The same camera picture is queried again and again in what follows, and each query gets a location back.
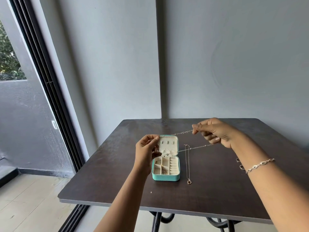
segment floor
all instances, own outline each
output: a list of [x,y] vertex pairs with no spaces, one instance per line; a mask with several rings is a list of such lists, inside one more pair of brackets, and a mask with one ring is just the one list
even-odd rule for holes
[[[91,232],[95,229],[99,221],[102,219],[107,207],[91,206],[86,215],[82,218],[75,232]],[[135,232],[151,232],[153,216],[150,212],[139,211]],[[160,232],[220,232],[219,229],[213,227],[204,217],[175,215],[173,221],[169,224],[160,225]],[[241,222],[235,225],[236,232],[277,232],[274,225],[266,225],[252,222]]]
[[57,195],[68,178],[22,174],[0,188],[1,232],[58,232],[74,204]]

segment brown table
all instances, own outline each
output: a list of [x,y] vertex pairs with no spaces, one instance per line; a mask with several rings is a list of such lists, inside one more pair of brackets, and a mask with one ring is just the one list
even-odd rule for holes
[[[145,134],[173,134],[203,119],[124,120],[58,195],[61,202],[110,206],[129,175],[135,144]],[[222,119],[255,140],[288,175],[309,190],[309,155],[258,119]],[[191,133],[178,135],[180,150],[205,145]],[[180,180],[145,184],[141,210],[271,223],[237,156],[221,144],[190,152],[187,184],[184,152],[179,153]]]

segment tree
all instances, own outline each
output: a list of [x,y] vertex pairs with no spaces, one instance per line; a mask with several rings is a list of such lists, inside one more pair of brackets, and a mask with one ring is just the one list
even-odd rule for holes
[[0,81],[25,79],[26,76],[0,21]]

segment person's right hand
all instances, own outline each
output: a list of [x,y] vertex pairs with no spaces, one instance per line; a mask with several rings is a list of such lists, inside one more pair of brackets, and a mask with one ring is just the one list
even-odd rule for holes
[[193,124],[193,134],[201,132],[202,136],[211,144],[219,143],[227,148],[231,148],[231,141],[236,136],[241,134],[241,132],[230,126],[218,118],[211,118],[199,122],[198,124]]

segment open jewelry box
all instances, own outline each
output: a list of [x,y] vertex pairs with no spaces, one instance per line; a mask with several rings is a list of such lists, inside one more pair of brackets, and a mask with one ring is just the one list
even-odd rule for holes
[[180,178],[180,164],[178,155],[178,137],[160,135],[159,152],[152,163],[152,178],[156,181],[178,181]]

